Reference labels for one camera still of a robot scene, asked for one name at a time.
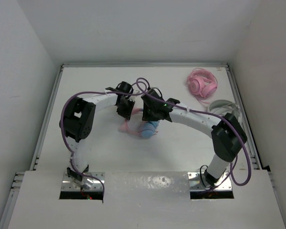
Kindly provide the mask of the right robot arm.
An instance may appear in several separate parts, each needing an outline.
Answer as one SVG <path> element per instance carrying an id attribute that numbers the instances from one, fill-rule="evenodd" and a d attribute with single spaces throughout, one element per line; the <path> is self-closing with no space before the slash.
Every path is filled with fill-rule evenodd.
<path id="1" fill-rule="evenodd" d="M 222 117 L 213 113 L 195 111 L 176 99 L 169 98 L 165 101 L 152 88 L 145 92 L 141 99 L 144 121 L 166 120 L 183 124 L 212 139 L 214 156 L 204 172 L 205 181 L 211 187 L 215 187 L 240 150 L 243 149 L 246 152 L 246 134 L 233 114 L 227 113 Z"/>

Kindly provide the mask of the blue pink cat-ear headphones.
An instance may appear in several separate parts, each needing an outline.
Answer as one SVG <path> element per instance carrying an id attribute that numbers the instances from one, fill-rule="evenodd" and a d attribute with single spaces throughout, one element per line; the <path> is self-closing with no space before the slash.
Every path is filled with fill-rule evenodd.
<path id="1" fill-rule="evenodd" d="M 124 123 L 120 126 L 119 131 L 126 132 L 144 139 L 151 138 L 158 133 L 157 128 L 159 121 L 142 121 L 139 128 L 133 131 L 128 126 L 129 121 L 125 119 Z"/>

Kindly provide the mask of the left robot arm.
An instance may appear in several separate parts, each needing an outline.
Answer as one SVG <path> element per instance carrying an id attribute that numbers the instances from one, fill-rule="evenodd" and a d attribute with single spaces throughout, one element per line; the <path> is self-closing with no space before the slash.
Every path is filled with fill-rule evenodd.
<path id="1" fill-rule="evenodd" d="M 88 175 L 89 166 L 83 161 L 83 153 L 78 152 L 76 146 L 89 136 L 95 113 L 98 111 L 116 106 L 117 114 L 129 121 L 134 110 L 133 95 L 136 95 L 133 86 L 121 82 L 116 88 L 108 87 L 104 92 L 77 93 L 66 102 L 61 112 L 59 127 L 64 144 L 71 154 L 68 176 L 79 182 L 85 177 L 99 181 L 98 178 Z"/>

